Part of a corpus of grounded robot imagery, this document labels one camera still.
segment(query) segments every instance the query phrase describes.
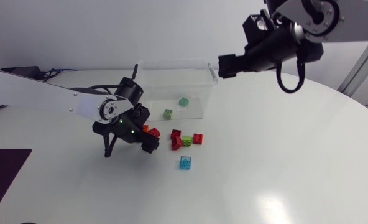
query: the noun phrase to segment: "red lego brick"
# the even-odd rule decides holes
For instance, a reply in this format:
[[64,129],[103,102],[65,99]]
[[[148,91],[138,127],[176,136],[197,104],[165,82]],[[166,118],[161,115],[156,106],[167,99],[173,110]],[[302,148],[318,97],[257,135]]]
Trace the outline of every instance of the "red lego brick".
[[194,134],[194,137],[192,138],[193,144],[202,144],[203,135],[202,134]]
[[175,137],[181,137],[182,132],[180,130],[174,130],[172,131],[172,134],[170,135],[170,139],[174,140]]
[[180,137],[174,137],[172,141],[172,150],[177,150],[183,146],[182,139]]
[[148,133],[151,134],[151,135],[153,135],[153,136],[155,136],[155,137],[159,137],[160,136],[160,133],[159,133],[158,129],[156,129],[156,128],[152,128],[151,130],[149,130]]
[[142,126],[144,132],[149,132],[149,125]]

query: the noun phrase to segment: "white round table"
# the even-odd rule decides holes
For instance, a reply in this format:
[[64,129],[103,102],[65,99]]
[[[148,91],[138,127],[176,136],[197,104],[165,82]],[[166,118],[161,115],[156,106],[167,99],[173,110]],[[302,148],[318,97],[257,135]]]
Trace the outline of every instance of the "white round table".
[[[65,87],[131,71],[65,72]],[[283,74],[294,86],[297,77]],[[105,159],[92,122],[0,111],[0,148],[31,148],[0,203],[0,223],[368,223],[368,110],[310,80],[284,93],[274,72],[219,79],[204,119],[148,123],[153,154],[118,141]],[[203,145],[170,149],[172,129]],[[180,170],[180,156],[191,169]]]

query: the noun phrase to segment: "lime green block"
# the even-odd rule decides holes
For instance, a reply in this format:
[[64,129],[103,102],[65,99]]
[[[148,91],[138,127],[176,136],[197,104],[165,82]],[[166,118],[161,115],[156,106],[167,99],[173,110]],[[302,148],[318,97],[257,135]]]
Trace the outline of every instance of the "lime green block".
[[173,111],[169,109],[165,109],[165,112],[163,113],[163,117],[166,119],[172,118]]
[[192,137],[191,136],[182,136],[182,143],[183,143],[183,146],[191,146]]

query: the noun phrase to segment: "blue lego brick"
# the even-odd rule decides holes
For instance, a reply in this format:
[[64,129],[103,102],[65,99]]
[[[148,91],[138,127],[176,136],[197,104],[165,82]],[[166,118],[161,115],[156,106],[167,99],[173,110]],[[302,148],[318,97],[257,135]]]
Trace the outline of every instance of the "blue lego brick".
[[191,157],[182,156],[180,159],[180,169],[189,170],[191,168]]
[[180,99],[180,101],[178,102],[178,104],[181,106],[187,106],[189,103],[190,103],[190,100],[184,97]]

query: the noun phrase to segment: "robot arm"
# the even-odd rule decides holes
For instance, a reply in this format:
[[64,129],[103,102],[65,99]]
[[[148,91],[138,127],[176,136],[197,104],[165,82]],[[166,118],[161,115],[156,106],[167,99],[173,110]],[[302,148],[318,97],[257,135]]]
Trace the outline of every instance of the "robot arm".
[[[261,10],[243,24],[248,45],[242,56],[219,57],[219,76],[238,72],[277,70],[277,80],[286,93],[299,90],[305,79],[305,64],[323,55],[322,42],[368,40],[368,0],[264,0]],[[299,82],[285,88],[280,77],[282,62],[297,57]]]
[[[142,88],[126,77],[113,87],[117,88],[114,94],[92,88],[67,89],[0,71],[0,104],[75,113],[95,121],[93,131],[104,138],[105,157],[111,155],[117,138],[142,142],[142,149],[152,153],[159,138],[142,131],[150,115],[138,103]],[[109,142],[111,133],[114,137]]]

